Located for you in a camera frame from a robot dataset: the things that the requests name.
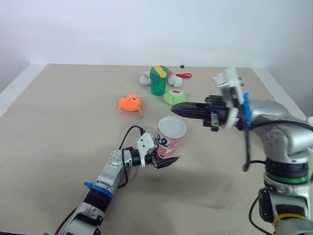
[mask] green cup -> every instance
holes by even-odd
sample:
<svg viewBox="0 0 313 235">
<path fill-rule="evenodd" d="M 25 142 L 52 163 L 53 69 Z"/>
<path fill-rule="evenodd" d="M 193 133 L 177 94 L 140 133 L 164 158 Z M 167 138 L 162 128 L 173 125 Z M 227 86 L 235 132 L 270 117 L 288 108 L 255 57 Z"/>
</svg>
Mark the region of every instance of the green cup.
<svg viewBox="0 0 313 235">
<path fill-rule="evenodd" d="M 150 69 L 150 91 L 154 95 L 164 95 L 166 90 L 169 69 L 165 66 L 155 65 Z"/>
</svg>

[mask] green ring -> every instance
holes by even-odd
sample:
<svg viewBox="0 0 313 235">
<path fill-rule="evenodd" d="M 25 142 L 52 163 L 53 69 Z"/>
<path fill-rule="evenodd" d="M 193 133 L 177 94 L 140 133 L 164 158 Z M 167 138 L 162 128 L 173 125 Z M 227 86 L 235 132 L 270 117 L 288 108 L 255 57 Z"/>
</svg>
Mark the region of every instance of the green ring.
<svg viewBox="0 0 313 235">
<path fill-rule="evenodd" d="M 285 183 L 285 184 L 302 184 L 309 180 L 308 174 L 300 178 L 284 178 L 284 177 L 273 175 L 269 172 L 266 172 L 266 175 L 270 177 L 272 180 L 278 181 L 280 183 Z"/>
</svg>

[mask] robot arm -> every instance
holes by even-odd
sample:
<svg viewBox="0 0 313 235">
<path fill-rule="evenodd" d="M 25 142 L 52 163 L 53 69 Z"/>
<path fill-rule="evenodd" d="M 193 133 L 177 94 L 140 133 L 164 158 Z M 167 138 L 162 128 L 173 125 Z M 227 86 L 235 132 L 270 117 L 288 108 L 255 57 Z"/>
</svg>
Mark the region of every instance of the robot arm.
<svg viewBox="0 0 313 235">
<path fill-rule="evenodd" d="M 256 199 L 261 218 L 272 223 L 278 235 L 313 235 L 308 175 L 308 148 L 313 145 L 313 128 L 290 115 L 277 102 L 248 101 L 247 95 L 242 98 L 234 69 L 226 69 L 212 79 L 222 95 L 210 95 L 205 103 L 180 103 L 174 105 L 172 111 L 182 117 L 203 119 L 203 125 L 212 131 L 233 125 L 244 130 L 247 149 L 244 171 L 251 163 L 248 133 L 255 132 L 263 142 L 266 155 L 265 187 L 259 190 Z"/>
<path fill-rule="evenodd" d="M 156 141 L 149 133 L 142 133 L 137 149 L 127 148 L 113 151 L 94 183 L 85 182 L 90 188 L 84 201 L 74 209 L 60 225 L 55 235 L 100 235 L 98 229 L 104 219 L 113 195 L 128 181 L 129 171 L 138 165 L 153 164 L 162 168 L 175 162 L 178 157 L 160 162 L 155 155 Z"/>
</svg>

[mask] white backdrop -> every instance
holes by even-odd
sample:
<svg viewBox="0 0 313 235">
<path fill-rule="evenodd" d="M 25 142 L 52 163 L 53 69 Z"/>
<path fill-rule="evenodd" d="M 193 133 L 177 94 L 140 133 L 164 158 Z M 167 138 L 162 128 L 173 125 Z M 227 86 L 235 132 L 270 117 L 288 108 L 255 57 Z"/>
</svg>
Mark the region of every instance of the white backdrop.
<svg viewBox="0 0 313 235">
<path fill-rule="evenodd" d="M 0 64 L 14 54 L 29 63 L 272 67 L 300 49 L 311 57 L 310 17 L 311 0 L 2 0 Z"/>
</svg>

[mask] blue clamp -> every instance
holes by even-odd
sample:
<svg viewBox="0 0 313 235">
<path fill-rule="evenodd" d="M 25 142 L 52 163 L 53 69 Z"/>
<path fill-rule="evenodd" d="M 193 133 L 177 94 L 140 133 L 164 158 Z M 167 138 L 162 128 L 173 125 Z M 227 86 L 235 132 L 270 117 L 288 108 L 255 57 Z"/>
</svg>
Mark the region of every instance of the blue clamp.
<svg viewBox="0 0 313 235">
<path fill-rule="evenodd" d="M 251 125 L 251 110 L 249 106 L 249 93 L 246 92 L 244 94 L 244 109 L 245 109 L 245 115 L 246 115 L 246 123 L 248 126 Z"/>
<path fill-rule="evenodd" d="M 94 190 L 97 190 L 99 192 L 102 192 L 105 195 L 107 195 L 110 199 L 113 199 L 113 194 L 111 192 L 107 191 L 106 189 L 102 188 L 102 187 L 99 187 L 97 185 L 94 185 L 93 183 L 88 183 L 88 182 L 84 182 L 84 185 L 90 189 L 94 189 Z"/>
</svg>

